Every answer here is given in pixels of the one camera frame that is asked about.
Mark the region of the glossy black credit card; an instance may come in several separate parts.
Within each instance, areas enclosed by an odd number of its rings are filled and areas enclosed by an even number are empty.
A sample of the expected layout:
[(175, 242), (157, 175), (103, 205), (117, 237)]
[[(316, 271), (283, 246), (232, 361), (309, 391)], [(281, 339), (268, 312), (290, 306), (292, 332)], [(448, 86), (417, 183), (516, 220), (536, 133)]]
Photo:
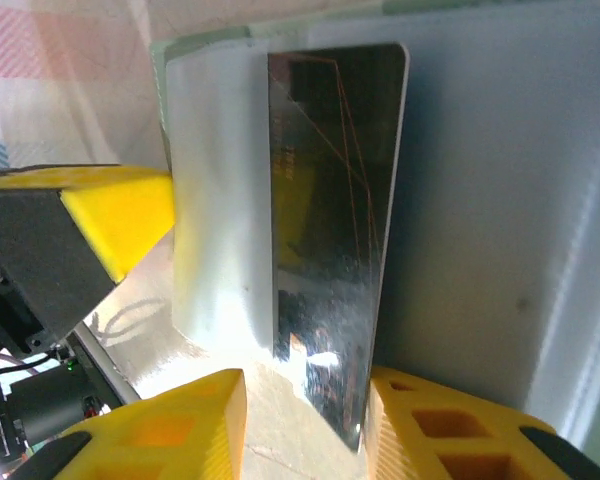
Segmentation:
[(398, 43), (268, 57), (274, 353), (351, 450), (366, 412), (408, 67)]

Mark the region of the mint green card holder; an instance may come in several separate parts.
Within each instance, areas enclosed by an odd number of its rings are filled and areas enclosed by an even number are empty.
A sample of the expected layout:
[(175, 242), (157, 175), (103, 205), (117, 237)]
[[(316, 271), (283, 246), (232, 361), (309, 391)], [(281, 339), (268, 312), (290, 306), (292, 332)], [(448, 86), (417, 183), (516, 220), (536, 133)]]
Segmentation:
[(270, 349), (268, 52), (404, 44), (406, 117), (376, 359), (521, 408), (583, 445), (600, 405), (600, 0), (244, 26), (154, 50), (175, 182), (173, 319), (218, 351)]

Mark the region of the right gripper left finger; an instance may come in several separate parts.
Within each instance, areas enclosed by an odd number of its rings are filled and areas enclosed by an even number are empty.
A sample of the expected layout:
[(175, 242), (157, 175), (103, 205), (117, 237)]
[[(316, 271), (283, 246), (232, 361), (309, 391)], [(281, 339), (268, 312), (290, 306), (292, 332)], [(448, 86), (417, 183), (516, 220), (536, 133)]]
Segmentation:
[(245, 431), (245, 376), (225, 369), (78, 423), (19, 480), (240, 480)]

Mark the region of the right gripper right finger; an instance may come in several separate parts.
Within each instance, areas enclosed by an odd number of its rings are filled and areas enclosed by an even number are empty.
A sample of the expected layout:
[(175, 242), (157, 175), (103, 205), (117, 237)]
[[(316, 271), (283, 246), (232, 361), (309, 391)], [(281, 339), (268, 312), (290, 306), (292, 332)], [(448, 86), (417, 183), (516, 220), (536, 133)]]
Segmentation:
[(547, 423), (412, 376), (372, 369), (370, 480), (600, 480), (600, 466)]

